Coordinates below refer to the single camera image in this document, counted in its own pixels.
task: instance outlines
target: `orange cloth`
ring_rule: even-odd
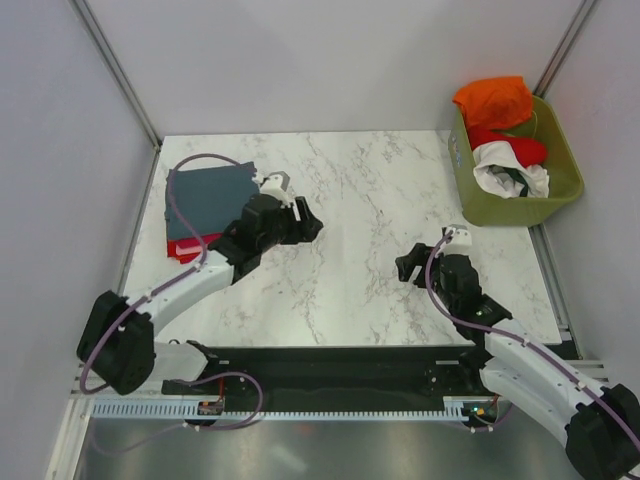
[[[526,122],[533,97],[522,77],[487,78],[458,90],[453,103],[460,107],[467,128],[504,130]]]

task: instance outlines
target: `laundry basket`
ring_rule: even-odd
[[[533,97],[532,118],[506,134],[534,138],[547,147],[543,167],[549,172],[549,198],[501,198],[482,190],[473,176],[475,161],[462,113],[458,109],[451,135],[449,154],[462,204],[462,215],[470,223],[531,227],[546,220],[563,205],[573,202],[584,189],[584,182],[567,140],[551,106]]]

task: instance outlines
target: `perforated metal strip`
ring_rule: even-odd
[[[199,400],[163,400],[121,398],[97,399],[93,406],[93,418],[124,419],[176,419],[176,420],[213,420],[216,418],[240,420],[252,412],[225,412],[220,416],[198,414]],[[446,401],[442,411],[416,412],[261,412],[261,420],[279,421],[435,421],[460,422],[467,420],[462,415],[462,402]]]

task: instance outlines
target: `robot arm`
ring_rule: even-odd
[[[453,225],[443,234],[449,241],[441,242],[439,252],[416,244],[396,259],[400,281],[414,279],[419,288],[429,287],[437,294],[446,308],[443,313],[448,312],[458,332],[476,344],[461,363],[487,390],[545,427],[585,479],[622,478],[640,463],[640,452],[612,412],[637,438],[640,405],[635,395],[623,385],[607,388],[537,342],[508,310],[483,293],[467,256],[467,229]]]
[[[308,243],[318,236],[322,222],[311,213],[304,197],[289,196],[289,177],[284,172],[257,180],[260,193],[244,206],[240,219],[208,246],[202,263],[201,257],[160,287],[132,295],[133,300],[141,299],[137,302],[130,303],[112,291],[96,299],[76,353],[87,363],[105,332],[128,311],[92,364],[92,370],[120,395],[136,390],[152,372],[162,376],[180,371],[180,364],[187,367],[180,375],[163,378],[197,375],[206,358],[200,358],[191,346],[171,345],[169,349],[154,344],[155,335],[190,306],[257,268],[262,254],[271,247]],[[194,355],[198,362],[192,361]]]

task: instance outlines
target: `gray floor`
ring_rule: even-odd
[[[94,420],[103,448],[166,421]],[[86,448],[76,480],[579,480],[550,434],[520,412],[491,434],[436,423],[263,422],[235,432],[177,430],[116,458]]]

